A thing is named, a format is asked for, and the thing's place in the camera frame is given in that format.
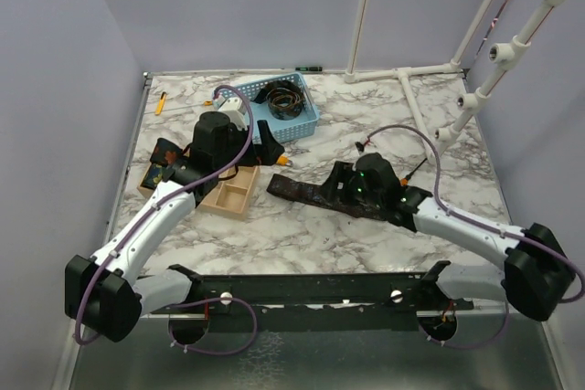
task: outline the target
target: gray wall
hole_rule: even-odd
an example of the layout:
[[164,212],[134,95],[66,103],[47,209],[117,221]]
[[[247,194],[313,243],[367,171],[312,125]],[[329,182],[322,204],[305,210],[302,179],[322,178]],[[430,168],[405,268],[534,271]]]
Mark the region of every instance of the gray wall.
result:
[[[358,0],[106,0],[144,69],[344,69]],[[359,69],[448,61],[482,0],[372,0]]]
[[[537,5],[539,0],[512,0],[489,43],[508,41]],[[513,220],[523,226],[540,222],[551,227],[582,269],[584,27],[585,0],[568,0],[553,11],[479,118]],[[491,69],[481,54],[470,72],[470,89],[478,87]],[[557,313],[565,344],[585,383],[585,300],[561,305]]]
[[63,269],[101,243],[143,78],[103,0],[0,11],[0,388],[46,389]]

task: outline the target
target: yellow tool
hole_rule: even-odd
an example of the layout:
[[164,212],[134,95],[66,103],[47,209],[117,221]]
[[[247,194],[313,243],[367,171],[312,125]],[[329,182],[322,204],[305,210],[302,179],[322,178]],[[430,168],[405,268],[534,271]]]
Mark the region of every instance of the yellow tool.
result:
[[156,110],[154,111],[154,114],[156,116],[158,116],[159,114],[161,114],[163,112],[163,107],[165,106],[165,101],[166,101],[166,92],[164,91],[163,93],[161,93],[161,99],[158,101],[158,105],[156,106]]
[[288,157],[281,155],[278,160],[276,161],[276,164],[279,164],[280,166],[293,166],[293,162],[291,160],[289,160]]

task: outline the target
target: wooden organizer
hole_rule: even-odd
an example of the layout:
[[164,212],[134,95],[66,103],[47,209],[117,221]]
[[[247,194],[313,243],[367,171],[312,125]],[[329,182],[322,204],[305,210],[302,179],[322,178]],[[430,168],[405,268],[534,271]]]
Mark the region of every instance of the wooden organizer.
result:
[[[254,194],[254,189],[256,189],[256,182],[260,175],[260,167],[239,166],[238,169],[238,174],[234,178],[219,182],[199,204],[197,210],[232,219],[246,219],[250,201]],[[221,177],[229,177],[235,173],[236,168],[229,168]],[[138,186],[138,191],[144,198],[149,198],[153,194],[152,189],[141,185]]]

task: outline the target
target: light blue plastic basket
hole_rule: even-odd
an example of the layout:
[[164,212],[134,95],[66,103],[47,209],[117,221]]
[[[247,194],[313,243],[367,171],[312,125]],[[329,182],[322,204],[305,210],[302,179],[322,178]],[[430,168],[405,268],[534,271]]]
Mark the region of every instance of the light blue plastic basket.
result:
[[[303,75],[300,73],[290,73],[288,75],[280,75],[278,77],[266,78],[260,81],[248,82],[246,84],[240,84],[238,86],[234,86],[236,89],[241,91],[248,99],[253,100],[258,95],[258,92],[269,82],[273,82],[275,80],[289,80],[290,82],[297,85],[299,88],[303,90],[304,93],[304,106],[303,111],[299,116],[290,120],[290,121],[281,121],[280,119],[276,119],[272,116],[271,112],[268,110],[268,105],[266,103],[263,104],[255,104],[254,102],[251,103],[252,107],[252,114],[254,115],[254,121],[260,121],[264,119],[268,122],[269,127],[271,128],[272,135],[274,139],[276,139],[279,143],[293,141],[294,139],[301,139],[302,137],[312,136],[314,134],[314,129],[317,126],[317,122],[319,121],[319,110],[317,109],[316,105],[314,105],[313,98],[311,97],[311,92],[307,87],[306,82],[304,82]],[[224,98],[231,98],[235,96],[235,93],[224,90],[221,92]],[[258,132],[258,126],[254,127],[255,133]],[[254,143],[260,143],[260,136],[255,134],[253,137]]]

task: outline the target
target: marble tabletop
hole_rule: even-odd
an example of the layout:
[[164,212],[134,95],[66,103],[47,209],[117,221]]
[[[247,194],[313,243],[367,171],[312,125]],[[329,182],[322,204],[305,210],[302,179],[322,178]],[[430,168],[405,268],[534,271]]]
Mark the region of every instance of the marble tabletop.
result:
[[[122,228],[144,204],[138,185],[156,139],[187,145],[198,115],[219,84],[237,85],[266,76],[154,77],[117,221]],[[341,75],[306,75],[321,111],[311,137],[284,144],[294,167],[262,167],[245,221],[195,211],[175,228],[144,267],[155,274],[182,264],[201,274],[298,274],[412,271],[429,269],[437,260],[483,263],[474,254],[442,239],[414,234],[382,222],[284,201],[266,193],[273,173],[321,184],[335,160],[354,161],[354,142],[381,125],[414,125],[400,84],[394,79],[345,84]],[[458,75],[411,79],[428,126],[447,125],[459,114],[457,95],[464,91]],[[160,116],[154,109],[168,93]],[[411,171],[424,151],[405,131],[381,133],[371,151],[390,160],[397,175]],[[455,206],[497,221],[507,221],[485,145],[474,122],[441,159],[441,197]],[[411,183],[432,188],[434,167],[424,164]]]

